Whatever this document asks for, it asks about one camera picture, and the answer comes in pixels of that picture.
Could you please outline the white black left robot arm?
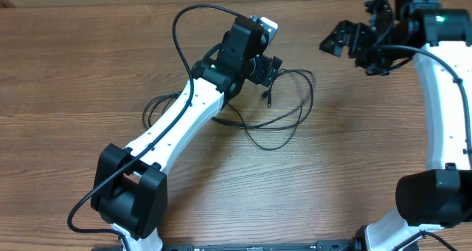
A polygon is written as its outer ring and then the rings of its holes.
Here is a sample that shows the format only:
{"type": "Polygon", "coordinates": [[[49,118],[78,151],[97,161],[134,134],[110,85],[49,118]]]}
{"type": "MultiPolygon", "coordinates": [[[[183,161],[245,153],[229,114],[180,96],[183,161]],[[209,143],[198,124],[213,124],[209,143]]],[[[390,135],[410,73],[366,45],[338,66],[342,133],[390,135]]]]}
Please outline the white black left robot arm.
{"type": "Polygon", "coordinates": [[[282,61],[263,53],[277,23],[266,17],[237,17],[220,43],[192,69],[174,104],[124,148],[100,154],[91,207],[120,233],[124,250],[162,250],[158,228],[167,210],[167,176],[205,123],[236,97],[246,80],[268,87],[282,61]]]}

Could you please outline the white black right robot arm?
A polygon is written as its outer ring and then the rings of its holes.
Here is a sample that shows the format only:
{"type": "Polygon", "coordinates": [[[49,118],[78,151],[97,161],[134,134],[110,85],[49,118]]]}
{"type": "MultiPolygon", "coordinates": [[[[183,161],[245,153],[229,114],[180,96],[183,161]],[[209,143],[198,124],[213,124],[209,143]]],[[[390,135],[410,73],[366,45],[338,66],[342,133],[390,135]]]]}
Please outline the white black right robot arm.
{"type": "Polygon", "coordinates": [[[318,250],[416,250],[418,241],[471,220],[471,17],[438,0],[370,0],[368,24],[341,21],[319,48],[346,52],[369,76],[413,63],[428,130],[425,169],[402,177],[395,206],[350,240],[318,250]]]}

